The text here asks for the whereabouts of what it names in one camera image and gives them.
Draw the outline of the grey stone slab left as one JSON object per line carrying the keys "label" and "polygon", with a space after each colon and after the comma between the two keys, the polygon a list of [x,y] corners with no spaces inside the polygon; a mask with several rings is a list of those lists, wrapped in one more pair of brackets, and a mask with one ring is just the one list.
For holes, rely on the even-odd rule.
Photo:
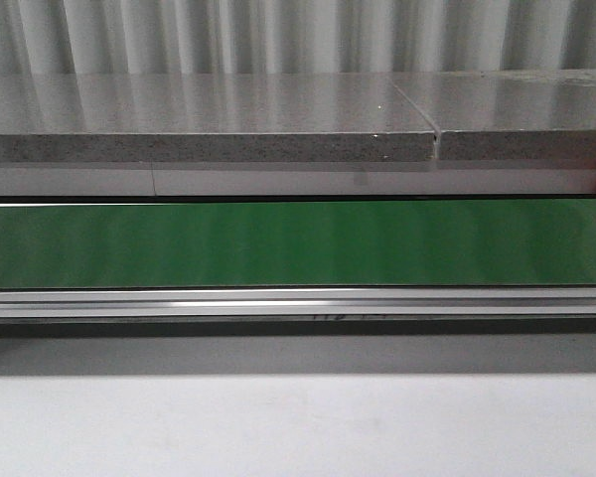
{"label": "grey stone slab left", "polygon": [[423,162],[435,134],[389,78],[0,75],[0,162]]}

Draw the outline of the grey stone slab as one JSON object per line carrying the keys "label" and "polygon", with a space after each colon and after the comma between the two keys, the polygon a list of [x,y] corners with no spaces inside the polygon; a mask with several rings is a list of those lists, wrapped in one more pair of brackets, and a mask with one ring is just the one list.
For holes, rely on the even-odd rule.
{"label": "grey stone slab", "polygon": [[390,79],[435,129],[439,161],[596,165],[596,71]]}
{"label": "grey stone slab", "polygon": [[435,134],[389,78],[0,75],[0,162],[423,162]]}

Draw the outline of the green conveyor belt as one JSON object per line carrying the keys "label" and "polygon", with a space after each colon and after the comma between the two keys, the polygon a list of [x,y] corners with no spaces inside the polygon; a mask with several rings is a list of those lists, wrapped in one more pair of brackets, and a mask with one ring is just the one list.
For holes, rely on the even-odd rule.
{"label": "green conveyor belt", "polygon": [[0,207],[0,289],[596,285],[596,199]]}

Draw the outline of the grey stone slab right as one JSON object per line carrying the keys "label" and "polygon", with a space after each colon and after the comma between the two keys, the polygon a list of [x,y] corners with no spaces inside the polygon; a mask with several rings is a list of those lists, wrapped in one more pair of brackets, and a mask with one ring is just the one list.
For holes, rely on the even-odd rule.
{"label": "grey stone slab right", "polygon": [[435,129],[439,161],[596,165],[596,71],[390,79]]}

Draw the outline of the grey corrugated curtain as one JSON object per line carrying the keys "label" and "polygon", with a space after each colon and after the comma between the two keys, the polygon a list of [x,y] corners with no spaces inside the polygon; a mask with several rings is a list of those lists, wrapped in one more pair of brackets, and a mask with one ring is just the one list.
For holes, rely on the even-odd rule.
{"label": "grey corrugated curtain", "polygon": [[0,1],[0,75],[596,69],[596,1]]}

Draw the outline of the aluminium conveyor side rail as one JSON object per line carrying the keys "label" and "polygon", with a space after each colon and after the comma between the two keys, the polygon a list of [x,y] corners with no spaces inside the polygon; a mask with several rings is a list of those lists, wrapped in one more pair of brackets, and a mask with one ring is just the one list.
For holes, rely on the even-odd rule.
{"label": "aluminium conveyor side rail", "polygon": [[236,287],[0,291],[0,330],[283,330],[596,319],[596,285]]}

